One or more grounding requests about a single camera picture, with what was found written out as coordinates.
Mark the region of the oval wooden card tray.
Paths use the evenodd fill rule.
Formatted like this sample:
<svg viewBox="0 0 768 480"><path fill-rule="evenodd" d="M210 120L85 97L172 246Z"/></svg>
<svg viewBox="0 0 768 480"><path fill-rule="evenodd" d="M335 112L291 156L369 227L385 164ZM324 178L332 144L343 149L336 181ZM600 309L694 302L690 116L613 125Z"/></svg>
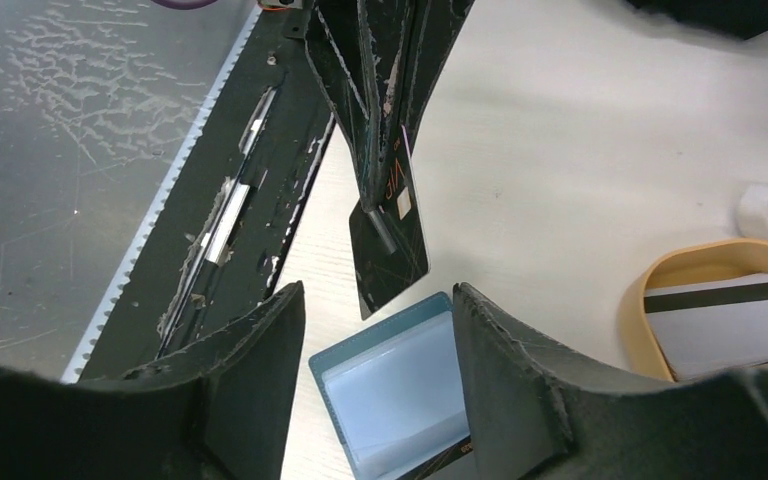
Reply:
<svg viewBox="0 0 768 480"><path fill-rule="evenodd" d="M768 367L768 242L672 252L627 290L620 337L634 372L670 382Z"/></svg>

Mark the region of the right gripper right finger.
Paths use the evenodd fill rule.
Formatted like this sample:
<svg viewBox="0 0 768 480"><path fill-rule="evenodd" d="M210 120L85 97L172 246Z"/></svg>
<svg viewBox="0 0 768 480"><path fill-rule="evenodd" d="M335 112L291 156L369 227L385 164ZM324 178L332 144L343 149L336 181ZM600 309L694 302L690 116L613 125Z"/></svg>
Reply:
<svg viewBox="0 0 768 480"><path fill-rule="evenodd" d="M453 324L483 479L768 479L768 369L685 383L597 361L468 283Z"/></svg>

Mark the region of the black VIP credit card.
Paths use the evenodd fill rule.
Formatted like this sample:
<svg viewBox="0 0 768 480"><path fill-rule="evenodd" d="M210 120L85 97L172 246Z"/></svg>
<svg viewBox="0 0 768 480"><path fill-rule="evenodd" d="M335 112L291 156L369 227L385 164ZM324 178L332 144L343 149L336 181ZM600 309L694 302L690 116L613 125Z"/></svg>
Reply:
<svg viewBox="0 0 768 480"><path fill-rule="evenodd" d="M400 128L394 149L395 158L388 170L382 203L370 213L357 205L349 216L359 311L363 320L429 272L408 128Z"/></svg>

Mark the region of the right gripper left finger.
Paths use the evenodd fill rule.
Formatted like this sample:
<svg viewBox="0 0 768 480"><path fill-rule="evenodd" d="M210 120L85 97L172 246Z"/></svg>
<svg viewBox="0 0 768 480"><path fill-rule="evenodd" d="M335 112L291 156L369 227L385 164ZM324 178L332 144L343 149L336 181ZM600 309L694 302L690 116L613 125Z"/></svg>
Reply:
<svg viewBox="0 0 768 480"><path fill-rule="evenodd" d="M0 479L277 479L304 287L117 379L0 367Z"/></svg>

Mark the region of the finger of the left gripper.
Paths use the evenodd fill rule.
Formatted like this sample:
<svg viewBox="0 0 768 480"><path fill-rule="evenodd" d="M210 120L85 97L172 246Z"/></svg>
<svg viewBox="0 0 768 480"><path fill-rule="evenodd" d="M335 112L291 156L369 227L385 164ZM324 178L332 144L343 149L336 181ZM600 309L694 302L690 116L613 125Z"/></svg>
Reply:
<svg viewBox="0 0 768 480"><path fill-rule="evenodd" d="M350 149L361 202L383 198L380 108L358 1L314 1L305 47L314 76Z"/></svg>
<svg viewBox="0 0 768 480"><path fill-rule="evenodd" d="M382 203L395 141L415 133L471 1L360 1L361 78L368 139L357 158L360 204Z"/></svg>

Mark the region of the blue card holder wallet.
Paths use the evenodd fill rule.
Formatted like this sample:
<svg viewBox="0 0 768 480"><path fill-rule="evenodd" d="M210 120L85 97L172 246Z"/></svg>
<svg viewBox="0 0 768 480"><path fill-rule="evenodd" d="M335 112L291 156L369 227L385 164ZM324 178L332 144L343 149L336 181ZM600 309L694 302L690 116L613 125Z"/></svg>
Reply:
<svg viewBox="0 0 768 480"><path fill-rule="evenodd" d="M308 365L355 478L477 478L446 293L313 355Z"/></svg>

